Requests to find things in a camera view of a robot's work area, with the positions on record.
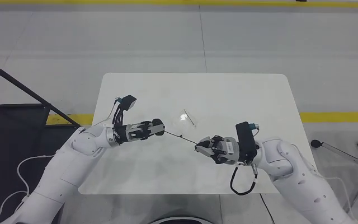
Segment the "gray floor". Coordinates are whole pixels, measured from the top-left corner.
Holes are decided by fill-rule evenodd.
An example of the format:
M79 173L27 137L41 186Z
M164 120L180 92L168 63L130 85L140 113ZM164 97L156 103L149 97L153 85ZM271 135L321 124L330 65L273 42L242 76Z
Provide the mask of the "gray floor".
M358 110L355 12L208 6L2 11L0 66L69 114L93 114L107 72L282 73L300 111L352 111ZM0 103L31 101L4 82L0 94L7 96Z
M356 10L1 6L0 30L0 67L65 113L93 114L107 72L282 73L301 112L358 110ZM0 81L0 104L28 102L34 100ZM305 124L305 130L309 139L349 150L358 127ZM344 130L350 139L342 140ZM356 168L315 153L323 172L333 167L348 174L347 187L356 188L349 181ZM308 223L280 195L264 198L276 223ZM77 194L66 203L62 223L142 224L169 214L270 223L256 194Z
M263 194L275 223L309 223L279 194ZM80 195L68 202L61 223L146 224L162 217L202 217L214 224L271 223L258 194Z

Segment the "yellow tape line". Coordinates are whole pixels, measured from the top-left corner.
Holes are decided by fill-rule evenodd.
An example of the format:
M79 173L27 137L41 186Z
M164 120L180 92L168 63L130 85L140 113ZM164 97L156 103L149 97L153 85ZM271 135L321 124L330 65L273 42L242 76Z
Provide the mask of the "yellow tape line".
M68 114L68 116L80 125L91 125L93 114ZM47 125L71 124L58 114L50 114L46 121Z
M91 125L93 114L69 114L80 125ZM302 123L358 123L358 112L323 112L323 113L300 113ZM47 125L70 124L58 114L50 114Z
M358 7L358 2L275 2L238 0L0 0L0 4L162 4L212 6Z

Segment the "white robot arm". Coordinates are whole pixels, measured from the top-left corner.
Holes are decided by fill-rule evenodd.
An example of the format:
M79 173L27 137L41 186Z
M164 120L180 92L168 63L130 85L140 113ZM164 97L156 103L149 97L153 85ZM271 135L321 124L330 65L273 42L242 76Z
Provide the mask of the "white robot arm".
M65 201L85 181L106 149L124 142L145 140L152 135L164 134L159 119L152 122L123 125L123 110L129 110L135 98L124 97L119 105L114 125L95 125L78 128L56 151L40 182L23 205L2 224L50 224Z
M95 125L88 130L76 130L49 162L34 192L2 224L50 224L107 148L164 134L165 127L159 119L134 125L122 125L123 115L115 116L115 120L119 123L110 127ZM265 170L282 196L312 224L356 223L341 208L326 180L294 145L279 138L255 141L252 130L258 126L254 124L244 122L236 128L239 142L234 138L207 137L195 150L217 164L240 162L253 166L254 170L255 167Z
M240 162L253 166L254 173L256 167L263 169L282 196L312 224L357 223L342 209L330 185L295 145L280 138L255 141L252 135L252 130L258 129L255 124L240 123L236 129L239 142L234 138L206 137L195 150L217 164Z

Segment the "tabletop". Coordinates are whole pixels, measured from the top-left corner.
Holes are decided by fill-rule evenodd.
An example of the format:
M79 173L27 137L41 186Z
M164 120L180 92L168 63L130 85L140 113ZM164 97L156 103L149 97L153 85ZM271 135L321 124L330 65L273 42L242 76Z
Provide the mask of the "tabletop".
M283 74L108 73L102 80L93 124L105 119L115 97L133 95L124 124L161 119L166 130L194 142L213 135L237 139L235 125L260 125L255 139L280 137L315 165L288 83ZM182 125L185 110L194 125ZM164 134L108 149L82 194L233 194L232 165L217 165L194 151L194 144ZM238 192L252 183L251 167L240 167ZM258 171L254 193L277 193L267 174Z

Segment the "black panel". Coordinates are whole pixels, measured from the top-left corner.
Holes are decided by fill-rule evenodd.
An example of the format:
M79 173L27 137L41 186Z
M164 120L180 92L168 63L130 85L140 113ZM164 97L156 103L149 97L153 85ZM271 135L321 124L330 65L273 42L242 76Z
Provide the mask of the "black panel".
M0 202L13 192L26 190L17 176L17 165L36 154L36 142L41 137L48 113L42 105L0 106ZM28 170L20 169L20 172L25 180L29 180ZM0 221L12 214L24 196L18 193L6 202Z
M25 190L17 175L17 165L26 158L53 155L76 128L72 125L45 126L49 110L42 105L0 105L0 203L10 194ZM20 173L30 187L37 186L51 158L35 158L24 162ZM4 205L0 222L9 217L25 193L12 196Z

